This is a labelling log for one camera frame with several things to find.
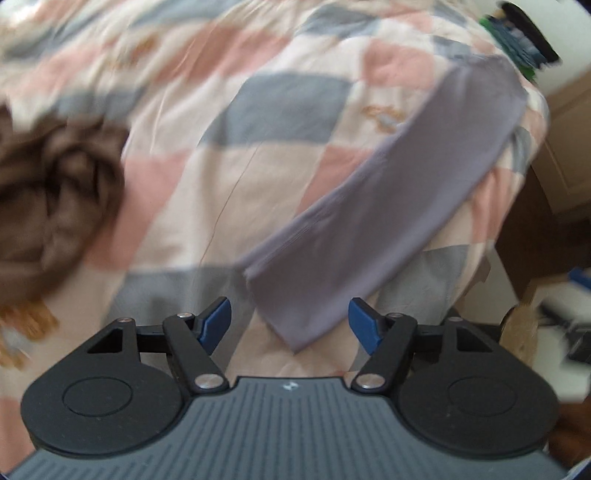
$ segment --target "wooden furniture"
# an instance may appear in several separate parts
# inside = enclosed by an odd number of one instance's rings
[[[550,131],[533,162],[553,213],[591,216],[591,70],[548,97]]]

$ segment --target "patchwork bedsheet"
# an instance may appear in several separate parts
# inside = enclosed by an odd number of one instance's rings
[[[17,127],[51,110],[131,128],[117,221],[43,299],[59,328],[23,347],[21,369],[0,367],[0,471],[33,448],[27,385],[119,316],[149,324],[224,295],[233,323],[213,358],[230,378],[358,368],[344,320],[290,352],[232,265],[344,181],[454,59],[502,54],[460,0],[5,0],[0,15]],[[438,323],[465,289],[547,128],[544,98],[523,85],[528,108],[496,166],[371,298],[379,310]]]

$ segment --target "brown cloth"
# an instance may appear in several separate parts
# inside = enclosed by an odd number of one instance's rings
[[[52,115],[14,132],[0,107],[0,306],[58,285],[117,214],[127,136],[100,119]]]
[[[591,456],[591,396],[560,404],[558,423],[548,439],[550,454],[566,468]]]

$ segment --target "ribbed gray surface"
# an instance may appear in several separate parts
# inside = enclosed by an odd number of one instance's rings
[[[291,382],[297,388],[287,390]],[[10,480],[558,480],[541,452],[485,461],[447,455],[406,431],[380,397],[340,379],[243,378],[202,397],[152,445],[113,459],[39,451]]]

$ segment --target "purple towel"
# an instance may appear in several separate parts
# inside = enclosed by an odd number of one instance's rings
[[[505,57],[465,58],[343,184],[241,259],[256,307],[292,350],[421,251],[493,167],[526,102]]]

